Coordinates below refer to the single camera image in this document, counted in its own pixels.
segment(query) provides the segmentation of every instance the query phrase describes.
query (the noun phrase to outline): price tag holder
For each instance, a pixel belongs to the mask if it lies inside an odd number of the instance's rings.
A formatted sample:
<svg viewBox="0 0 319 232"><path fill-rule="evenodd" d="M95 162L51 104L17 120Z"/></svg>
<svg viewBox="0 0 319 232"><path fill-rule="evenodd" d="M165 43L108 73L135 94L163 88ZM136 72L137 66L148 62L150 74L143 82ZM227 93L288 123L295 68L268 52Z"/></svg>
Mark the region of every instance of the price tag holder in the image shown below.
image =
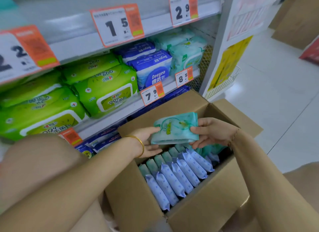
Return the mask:
<svg viewBox="0 0 319 232"><path fill-rule="evenodd" d="M198 18L197 0L169 0L173 27L186 24Z"/></svg>
<svg viewBox="0 0 319 232"><path fill-rule="evenodd" d="M149 86L148 88L142 90L140 93L145 106L165 96L162 81Z"/></svg>
<svg viewBox="0 0 319 232"><path fill-rule="evenodd" d="M79 145L82 141L81 137L79 137L78 133L76 133L72 127L59 133L59 136L65 139L73 146Z"/></svg>
<svg viewBox="0 0 319 232"><path fill-rule="evenodd" d="M137 4L90 10L104 47L144 37Z"/></svg>
<svg viewBox="0 0 319 232"><path fill-rule="evenodd" d="M0 31L0 84L59 64L35 25Z"/></svg>
<svg viewBox="0 0 319 232"><path fill-rule="evenodd" d="M177 87L180 87L194 79L193 67L189 67L175 74Z"/></svg>

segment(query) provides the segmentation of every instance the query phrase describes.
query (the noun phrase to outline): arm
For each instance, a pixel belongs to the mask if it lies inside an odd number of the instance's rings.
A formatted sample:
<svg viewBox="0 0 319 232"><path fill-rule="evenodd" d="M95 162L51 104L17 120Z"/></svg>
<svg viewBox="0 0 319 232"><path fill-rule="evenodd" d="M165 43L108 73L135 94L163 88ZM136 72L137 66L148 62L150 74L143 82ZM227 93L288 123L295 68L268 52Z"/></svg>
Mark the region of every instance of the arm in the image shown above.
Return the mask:
<svg viewBox="0 0 319 232"><path fill-rule="evenodd" d="M132 133L145 145L158 128L139 129ZM142 157L161 152L158 145L145 146ZM105 187L137 156L141 143L125 137L108 149L46 183L0 216L0 230L69 231Z"/></svg>
<svg viewBox="0 0 319 232"><path fill-rule="evenodd" d="M246 182L256 217L264 231L318 231L319 215L286 180L254 139L237 127L214 118L192 127L200 134L193 148L212 143L229 145Z"/></svg>

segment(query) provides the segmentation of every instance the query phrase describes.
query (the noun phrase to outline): cardboard box flap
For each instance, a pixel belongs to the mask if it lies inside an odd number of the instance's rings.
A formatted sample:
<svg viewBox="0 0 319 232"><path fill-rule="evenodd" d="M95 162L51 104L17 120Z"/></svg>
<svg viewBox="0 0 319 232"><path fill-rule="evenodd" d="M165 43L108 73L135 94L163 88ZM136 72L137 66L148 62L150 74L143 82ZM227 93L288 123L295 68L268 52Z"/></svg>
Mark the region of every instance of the cardboard box flap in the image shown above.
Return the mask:
<svg viewBox="0 0 319 232"><path fill-rule="evenodd" d="M166 214L174 232L217 232L249 195L234 157L217 167L195 190Z"/></svg>
<svg viewBox="0 0 319 232"><path fill-rule="evenodd" d="M121 231L141 232L163 217L134 161L106 187L105 192Z"/></svg>
<svg viewBox="0 0 319 232"><path fill-rule="evenodd" d="M154 109L156 112L147 112L122 125L118 128L118 132L122 137L124 137L133 130L153 126L154 122L160 118L182 113L197 112L199 116L200 114L203 116L207 104L208 101L198 95L198 93L194 90L190 90L156 107Z"/></svg>
<svg viewBox="0 0 319 232"><path fill-rule="evenodd" d="M264 130L226 99L214 101L212 105L252 137L256 137Z"/></svg>

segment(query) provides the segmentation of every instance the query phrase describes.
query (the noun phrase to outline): person's right hand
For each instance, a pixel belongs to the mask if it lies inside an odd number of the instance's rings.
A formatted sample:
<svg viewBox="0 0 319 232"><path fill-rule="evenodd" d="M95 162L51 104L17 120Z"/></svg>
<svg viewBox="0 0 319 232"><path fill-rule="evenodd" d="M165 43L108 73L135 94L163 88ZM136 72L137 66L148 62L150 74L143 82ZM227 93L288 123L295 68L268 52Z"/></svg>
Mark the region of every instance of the person's right hand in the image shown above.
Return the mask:
<svg viewBox="0 0 319 232"><path fill-rule="evenodd" d="M190 131L199 135L199 140L189 143L193 149L218 143L228 145L239 130L238 127L215 118L198 119L198 127L191 127Z"/></svg>

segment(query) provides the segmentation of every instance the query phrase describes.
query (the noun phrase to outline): leg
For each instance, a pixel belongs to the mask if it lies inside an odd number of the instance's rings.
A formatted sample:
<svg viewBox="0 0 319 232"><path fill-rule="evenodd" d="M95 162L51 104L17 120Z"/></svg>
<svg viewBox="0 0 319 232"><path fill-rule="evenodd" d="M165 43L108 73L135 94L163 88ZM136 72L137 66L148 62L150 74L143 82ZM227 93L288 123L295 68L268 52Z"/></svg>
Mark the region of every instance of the leg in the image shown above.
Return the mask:
<svg viewBox="0 0 319 232"><path fill-rule="evenodd" d="M31 135L18 141L7 151L1 163L4 209L58 174L86 161L86 156L56 135ZM110 231L98 200L89 207L71 231Z"/></svg>
<svg viewBox="0 0 319 232"><path fill-rule="evenodd" d="M319 162L313 162L284 174L285 178L319 212ZM223 232L261 232L251 201L242 205L222 228Z"/></svg>

